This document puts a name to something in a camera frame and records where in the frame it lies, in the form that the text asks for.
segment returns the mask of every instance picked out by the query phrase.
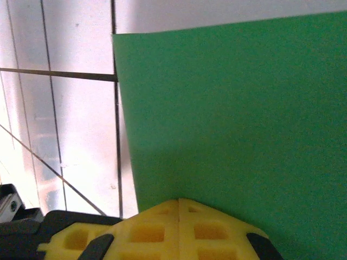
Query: black plastic part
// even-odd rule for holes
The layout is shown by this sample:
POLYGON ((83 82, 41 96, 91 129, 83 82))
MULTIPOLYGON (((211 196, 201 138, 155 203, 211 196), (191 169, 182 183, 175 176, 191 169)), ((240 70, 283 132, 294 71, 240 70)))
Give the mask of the black plastic part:
POLYGON ((284 260, 269 239, 255 233, 248 233, 247 238, 260 260, 284 260))
POLYGON ((38 207, 33 209, 27 209, 27 210, 20 208, 17 211, 12 221, 28 219, 28 218, 37 222, 42 222, 44 219, 44 216, 42 214, 41 209, 39 209, 38 207))
POLYGON ((0 239, 8 235, 35 234, 41 223, 32 219, 21 219, 0 224, 0 239))
POLYGON ((114 225, 121 222, 120 218, 105 217, 68 211, 50 211, 38 223, 26 223, 28 233, 23 233, 22 225, 15 225, 11 234, 2 233, 0 226, 0 259, 43 259, 44 252, 36 252, 41 243, 49 243, 51 237, 73 223, 90 223, 101 225, 114 225))
MULTIPOLYGON (((4 197, 6 197, 9 194, 15 194, 17 193, 16 187, 13 184, 2 184, 0 185, 0 200, 4 197)), ((21 201, 20 205, 16 205, 17 207, 20 207, 20 209, 24 210, 24 204, 21 201)))
POLYGON ((102 260, 110 247, 114 237, 111 234, 105 234, 92 240, 86 249, 82 252, 78 260, 102 260))

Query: yellow foam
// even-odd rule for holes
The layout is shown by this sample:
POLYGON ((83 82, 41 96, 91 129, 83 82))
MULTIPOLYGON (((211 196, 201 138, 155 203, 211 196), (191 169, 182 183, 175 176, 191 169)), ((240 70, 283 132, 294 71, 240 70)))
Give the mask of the yellow foam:
POLYGON ((105 260, 259 260, 247 233, 260 229, 190 199, 169 200, 114 226, 75 223, 41 244, 47 260, 77 259, 97 236, 114 240, 105 260))
POLYGON ((170 200, 113 226, 104 260, 177 260, 178 201, 170 200))
POLYGON ((47 244, 40 244, 38 251, 45 251, 45 259, 48 260, 76 260, 89 242, 111 226, 74 223, 71 226, 58 232, 50 239, 47 244))

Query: white wall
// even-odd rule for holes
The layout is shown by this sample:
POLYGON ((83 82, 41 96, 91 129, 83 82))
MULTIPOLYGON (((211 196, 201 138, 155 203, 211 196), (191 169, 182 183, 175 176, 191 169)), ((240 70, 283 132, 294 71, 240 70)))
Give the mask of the white wall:
POLYGON ((154 31, 347 10, 346 0, 116 0, 117 33, 154 31))

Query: green sheet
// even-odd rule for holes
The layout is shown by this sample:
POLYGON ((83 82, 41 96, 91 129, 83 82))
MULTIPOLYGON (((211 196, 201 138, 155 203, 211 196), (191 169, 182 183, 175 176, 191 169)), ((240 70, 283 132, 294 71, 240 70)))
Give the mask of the green sheet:
POLYGON ((185 197, 346 257, 347 12, 114 35, 140 210, 185 197))

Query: black line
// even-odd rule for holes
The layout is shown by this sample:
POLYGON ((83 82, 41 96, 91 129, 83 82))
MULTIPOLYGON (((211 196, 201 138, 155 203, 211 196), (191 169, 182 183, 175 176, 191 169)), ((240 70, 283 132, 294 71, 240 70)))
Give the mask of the black line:
MULTIPOLYGON (((115 0, 111 0, 111 22, 112 22, 112 35, 115 34, 115 0)), ((113 71, 114 76, 117 78, 117 70, 115 67, 114 50, 112 48, 113 56, 113 71)), ((118 200, 119 200, 119 217, 123 218, 123 188, 121 181, 121 154, 120 154, 120 127, 119 127, 119 96, 118 84, 114 83, 114 113, 115 113, 115 141, 117 146, 117 179, 118 179, 118 200)))
POLYGON ((82 72, 68 72, 68 71, 47 71, 35 69, 13 69, 13 68, 0 68, 2 72, 18 72, 26 74, 54 76, 54 77, 73 77, 75 79, 85 80, 99 80, 117 82, 116 74, 98 74, 98 73, 82 73, 82 72))
MULTIPOLYGON (((47 52, 48 70, 50 71, 50 58, 49 58, 48 41, 47 41, 46 20, 45 20, 45 17, 44 17, 43 1, 41 0, 40 2, 41 2, 41 11, 42 11, 44 41, 46 42, 46 52, 47 52)), ((55 100, 54 100, 52 76, 49 76, 49 82, 50 82, 50 92, 51 92, 52 104, 53 104, 54 125, 55 125, 56 142, 57 142, 57 147, 58 147, 58 156, 59 156, 60 173, 61 173, 61 177, 64 178, 64 175, 63 175, 63 168, 61 167, 62 160, 61 160, 61 152, 60 152, 60 142, 59 142, 58 124, 57 124, 57 119, 56 119, 56 110, 55 110, 55 100)), ((65 184, 64 184, 64 182, 62 182, 62 184, 63 184, 63 194, 64 194, 65 210, 67 211, 65 184)))
MULTIPOLYGON (((6 106, 7 118, 9 120, 10 132, 12 133, 12 125, 11 125, 11 120, 10 120, 10 113, 9 113, 9 109, 8 109, 8 105, 7 105, 6 92, 5 92, 4 81, 2 79, 1 71, 0 71, 0 80, 1 80, 1 85, 2 85, 2 91, 4 93, 5 106, 6 106)), ((12 139, 12 146, 13 146, 13 149, 14 149, 15 148, 15 143, 13 142, 13 138, 11 138, 11 139, 12 139)))
POLYGON ((6 166, 2 163, 2 161, 0 160, 0 164, 2 165, 2 167, 5 169, 5 171, 8 173, 9 176, 11 176, 10 172, 7 170, 6 166))
MULTIPOLYGON (((10 5, 9 5, 9 1, 8 0, 6 0, 6 5, 7 5, 7 12, 8 12, 8 15, 9 15, 9 20, 10 20, 10 28, 11 28, 13 48, 14 48, 14 52, 15 52, 16 65, 17 65, 17 69, 19 69, 20 65, 19 65, 19 62, 18 62, 18 54, 17 54, 16 43, 15 43, 15 34, 14 34, 14 31, 13 31, 13 24, 12 24, 11 12, 10 12, 10 5)), ((19 80, 19 83, 20 83, 21 96, 22 96, 22 102, 23 102, 25 126, 27 128, 28 142, 29 142, 29 147, 30 147, 30 150, 31 150, 31 140, 30 140, 29 125, 28 125, 27 109, 25 107, 24 93, 23 93, 23 87, 22 87, 22 79, 21 79, 21 75, 19 73, 18 73, 18 80, 19 80)), ((36 177, 36 170, 35 170, 35 165, 34 165, 33 154, 31 154, 31 163, 33 164, 35 183, 36 183, 36 187, 37 187, 37 177, 36 177)), ((37 192, 37 197, 39 198, 40 195, 38 193, 38 189, 36 190, 36 192, 37 192)))
POLYGON ((13 134, 11 134, 5 127, 0 125, 2 129, 4 129, 10 136, 12 136, 17 142, 19 142, 26 150, 28 150, 36 159, 42 162, 47 168, 49 168, 59 179, 61 179, 64 183, 66 183, 74 192, 76 192, 82 199, 84 199, 90 206, 92 206, 96 211, 98 211, 101 215, 106 216, 105 212, 99 209, 94 203, 92 203, 86 196, 84 196, 81 192, 79 192, 74 186, 72 186, 66 179, 61 177, 59 173, 57 173, 52 167, 48 165, 43 159, 41 159, 36 153, 34 153, 31 149, 29 149, 24 143, 22 143, 18 138, 16 138, 13 134))

